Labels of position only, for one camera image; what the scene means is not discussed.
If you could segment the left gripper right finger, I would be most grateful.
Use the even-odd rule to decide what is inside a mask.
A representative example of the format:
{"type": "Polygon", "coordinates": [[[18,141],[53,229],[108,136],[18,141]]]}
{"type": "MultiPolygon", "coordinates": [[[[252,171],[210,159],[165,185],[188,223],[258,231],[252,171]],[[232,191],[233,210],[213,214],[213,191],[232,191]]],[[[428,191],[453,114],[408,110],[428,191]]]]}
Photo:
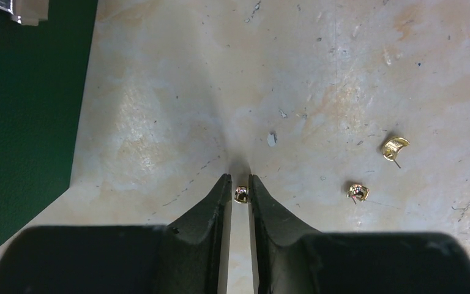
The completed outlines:
{"type": "Polygon", "coordinates": [[[470,259],[436,232],[324,233],[248,178],[258,293],[470,293],[470,259]]]}

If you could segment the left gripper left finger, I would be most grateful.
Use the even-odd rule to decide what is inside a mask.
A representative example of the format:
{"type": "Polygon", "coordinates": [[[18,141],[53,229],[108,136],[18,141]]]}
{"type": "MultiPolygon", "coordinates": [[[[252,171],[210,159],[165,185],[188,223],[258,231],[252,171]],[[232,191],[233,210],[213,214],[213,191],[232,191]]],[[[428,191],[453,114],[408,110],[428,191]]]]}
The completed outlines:
{"type": "Polygon", "coordinates": [[[0,293],[225,293],[232,180],[168,225],[38,226],[0,259],[0,293]]]}

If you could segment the green jewelry box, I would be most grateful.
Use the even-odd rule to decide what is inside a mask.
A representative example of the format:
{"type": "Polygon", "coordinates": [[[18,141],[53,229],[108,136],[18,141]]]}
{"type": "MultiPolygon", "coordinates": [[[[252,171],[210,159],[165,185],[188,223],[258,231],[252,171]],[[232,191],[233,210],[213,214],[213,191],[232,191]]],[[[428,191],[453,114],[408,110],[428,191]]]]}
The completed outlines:
{"type": "Polygon", "coordinates": [[[0,9],[0,246],[70,184],[96,1],[50,1],[36,26],[0,9]]]}

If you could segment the gold stud earring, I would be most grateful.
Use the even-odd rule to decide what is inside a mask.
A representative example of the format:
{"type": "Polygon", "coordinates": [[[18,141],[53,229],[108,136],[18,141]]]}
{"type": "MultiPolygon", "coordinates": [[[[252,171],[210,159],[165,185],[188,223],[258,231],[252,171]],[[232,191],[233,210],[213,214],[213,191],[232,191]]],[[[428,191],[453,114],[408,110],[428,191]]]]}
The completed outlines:
{"type": "Polygon", "coordinates": [[[234,201],[239,204],[247,204],[249,202],[248,187],[237,186],[234,194],[234,201]]]}

